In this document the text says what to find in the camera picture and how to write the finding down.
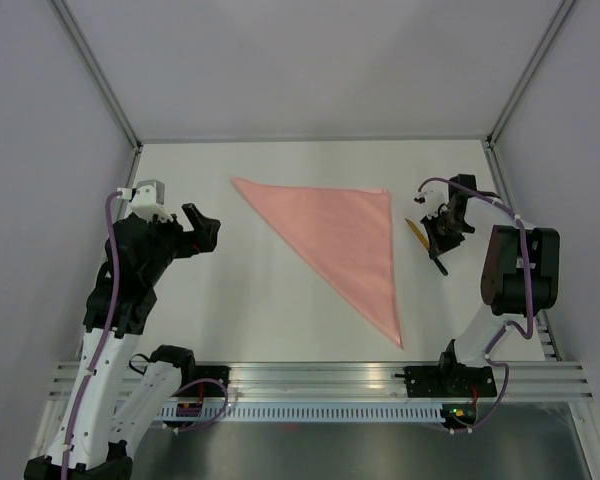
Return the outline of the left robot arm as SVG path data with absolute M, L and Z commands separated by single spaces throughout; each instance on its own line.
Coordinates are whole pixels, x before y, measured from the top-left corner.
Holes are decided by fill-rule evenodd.
M 50 446 L 27 462 L 27 479 L 128 479 L 135 451 L 171 397 L 192 393 L 201 378 L 192 350 L 161 345 L 139 383 L 118 400 L 129 362 L 157 302 L 155 286 L 176 260 L 211 253 L 221 223 L 194 204 L 176 216 L 131 212 L 108 221 L 106 260 L 86 301 L 81 358 L 65 415 Z

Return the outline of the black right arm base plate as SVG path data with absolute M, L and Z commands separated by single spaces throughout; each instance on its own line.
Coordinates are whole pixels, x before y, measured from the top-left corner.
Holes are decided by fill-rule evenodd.
M 457 366 L 444 371 L 439 366 L 407 366 L 395 374 L 409 398 L 495 398 L 498 395 L 490 367 Z

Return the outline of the yellow knife black handle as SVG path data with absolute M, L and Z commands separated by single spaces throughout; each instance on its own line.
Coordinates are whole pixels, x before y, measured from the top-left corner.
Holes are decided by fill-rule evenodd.
M 427 252 L 429 252 L 430 251 L 430 243 L 429 243 L 429 240 L 423 234 L 423 232 L 419 229 L 419 227 L 412 220 L 406 218 L 405 222 L 409 226 L 410 230 L 415 235 L 415 237 L 418 239 L 420 244 L 424 247 L 424 249 Z M 439 272 L 443 276 L 449 275 L 446 267 L 441 263 L 441 261 L 438 258 L 430 258 L 430 260 L 434 263 L 436 268 L 439 270 Z

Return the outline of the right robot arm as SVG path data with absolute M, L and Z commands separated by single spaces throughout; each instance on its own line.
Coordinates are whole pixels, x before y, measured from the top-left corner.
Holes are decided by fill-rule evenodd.
M 444 272 L 442 255 L 460 247 L 470 234 L 486 236 L 479 287 L 482 305 L 436 365 L 405 369 L 404 376 L 413 397 L 467 396 L 471 388 L 493 397 L 493 371 L 500 365 L 493 354 L 500 341 L 512 332 L 531 339 L 536 315 L 556 303 L 560 235 L 553 228 L 524 221 L 497 194 L 479 190 L 470 174 L 458 174 L 444 183 L 446 194 L 422 182 L 414 199 L 425 211 L 420 222 L 426 250 Z

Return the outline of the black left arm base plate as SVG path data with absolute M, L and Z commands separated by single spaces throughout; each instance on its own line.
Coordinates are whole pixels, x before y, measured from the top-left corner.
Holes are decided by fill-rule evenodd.
M 223 398 L 222 386 L 229 386 L 230 372 L 231 368 L 227 365 L 198 366 L 191 381 L 184 384 L 184 388 L 179 390 L 176 396 L 196 402 Z

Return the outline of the pink cloth napkin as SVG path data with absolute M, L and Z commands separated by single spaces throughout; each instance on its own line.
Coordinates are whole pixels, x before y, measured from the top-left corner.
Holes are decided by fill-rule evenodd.
M 307 265 L 403 347 L 387 190 L 277 186 L 238 177 L 232 184 Z

